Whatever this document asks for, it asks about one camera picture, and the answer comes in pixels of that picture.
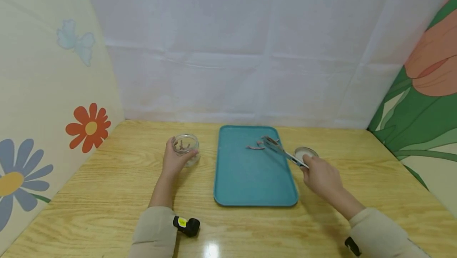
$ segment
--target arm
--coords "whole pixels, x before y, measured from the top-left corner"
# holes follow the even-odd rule
[[[177,229],[173,226],[173,186],[186,162],[197,154],[193,150],[178,156],[173,138],[167,142],[162,173],[157,180],[148,208],[142,213],[133,234],[129,258],[171,258],[175,249]]]
[[[304,183],[349,221],[351,237],[360,252],[372,258],[428,258],[408,238],[408,234],[379,211],[366,208],[344,187],[340,172],[325,160],[303,156],[309,169],[303,171]]]

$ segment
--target wooden table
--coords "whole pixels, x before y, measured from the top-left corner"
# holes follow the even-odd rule
[[[161,170],[166,140],[198,136],[201,159],[183,170],[175,211],[202,222],[197,238],[178,236],[175,257],[351,257],[348,223],[302,182],[291,208],[221,207],[213,199],[220,125],[121,123],[4,258],[124,258]],[[277,128],[286,150],[308,146],[333,163],[346,188],[398,222],[432,257],[456,257],[457,221],[364,130]]]

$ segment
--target left hand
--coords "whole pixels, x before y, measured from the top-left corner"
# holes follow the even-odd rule
[[[165,147],[165,154],[163,155],[162,163],[162,176],[175,179],[181,170],[193,156],[198,154],[198,150],[191,150],[190,152],[178,156],[173,149],[173,139],[169,138]]]

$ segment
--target white backdrop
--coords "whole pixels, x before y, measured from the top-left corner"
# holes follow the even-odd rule
[[[130,119],[366,128],[444,0],[91,0]]]

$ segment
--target plastic tray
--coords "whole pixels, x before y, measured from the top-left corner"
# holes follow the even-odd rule
[[[272,150],[250,150],[269,126],[225,125],[219,130],[214,200],[222,206],[293,206],[298,193],[285,157]]]

